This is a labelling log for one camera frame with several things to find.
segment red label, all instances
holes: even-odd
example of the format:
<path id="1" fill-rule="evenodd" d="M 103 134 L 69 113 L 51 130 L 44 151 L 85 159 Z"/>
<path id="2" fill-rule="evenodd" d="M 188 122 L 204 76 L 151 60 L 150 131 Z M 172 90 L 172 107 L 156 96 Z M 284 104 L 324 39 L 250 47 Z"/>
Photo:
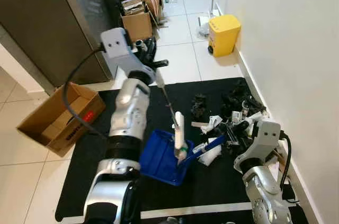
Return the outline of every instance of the red label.
<path id="1" fill-rule="evenodd" d="M 93 111 L 88 111 L 87 114 L 83 117 L 83 120 L 85 122 L 90 122 L 93 119 L 94 112 Z"/>

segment blue container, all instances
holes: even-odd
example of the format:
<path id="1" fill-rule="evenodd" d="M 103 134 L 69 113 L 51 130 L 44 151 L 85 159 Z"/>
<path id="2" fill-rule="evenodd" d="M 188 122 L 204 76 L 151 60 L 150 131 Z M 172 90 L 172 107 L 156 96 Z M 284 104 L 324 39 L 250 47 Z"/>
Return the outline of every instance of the blue container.
<path id="1" fill-rule="evenodd" d="M 186 140 L 189 147 L 187 156 L 193 155 L 194 143 Z M 140 157 L 141 173 L 164 183 L 179 186 L 186 171 L 195 158 L 189 158 L 177 165 L 174 156 L 174 135 L 161 130 L 153 131 Z"/>

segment box on floor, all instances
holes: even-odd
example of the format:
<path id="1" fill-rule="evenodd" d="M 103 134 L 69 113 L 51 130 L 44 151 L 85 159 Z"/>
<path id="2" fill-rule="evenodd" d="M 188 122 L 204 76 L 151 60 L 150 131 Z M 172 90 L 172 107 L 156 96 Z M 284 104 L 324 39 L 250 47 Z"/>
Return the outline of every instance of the box on floor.
<path id="1" fill-rule="evenodd" d="M 63 87 L 25 118 L 17 130 L 63 157 L 87 128 L 73 118 L 63 103 Z M 83 120 L 92 123 L 105 109 L 98 92 L 70 83 L 68 103 Z"/>

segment power cord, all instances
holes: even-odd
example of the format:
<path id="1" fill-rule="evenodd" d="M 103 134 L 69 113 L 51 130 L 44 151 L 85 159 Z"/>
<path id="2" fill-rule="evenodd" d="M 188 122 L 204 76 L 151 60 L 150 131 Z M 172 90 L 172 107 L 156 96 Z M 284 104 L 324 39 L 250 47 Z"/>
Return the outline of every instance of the power cord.
<path id="1" fill-rule="evenodd" d="M 104 136 L 102 133 L 97 131 L 95 128 L 93 128 L 89 123 L 85 122 L 69 105 L 68 100 L 67 100 L 67 92 L 68 92 L 68 87 L 71 79 L 75 75 L 75 73 L 79 70 L 79 68 L 94 54 L 100 52 L 100 51 L 105 51 L 105 48 L 103 44 L 101 44 L 97 49 L 93 50 L 88 56 L 86 56 L 78 66 L 72 72 L 69 74 L 65 84 L 64 84 L 64 89 L 63 89 L 63 101 L 66 106 L 66 108 L 69 110 L 69 112 L 73 115 L 75 119 L 77 119 L 83 126 L 87 127 L 89 130 L 94 132 L 95 134 L 99 135 L 100 137 L 107 139 L 107 136 Z"/>
<path id="2" fill-rule="evenodd" d="M 285 182 L 285 179 L 286 179 L 286 176 L 287 176 L 288 169 L 290 167 L 292 147 L 291 147 L 291 140 L 290 140 L 290 138 L 285 134 L 285 132 L 283 130 L 280 131 L 279 139 L 280 140 L 286 139 L 286 141 L 287 141 L 287 148 L 288 148 L 287 160 L 286 160 L 286 163 L 285 163 L 285 169 L 284 169 L 284 172 L 282 174 L 281 181 L 280 181 L 280 189 L 282 190 L 284 182 Z"/>

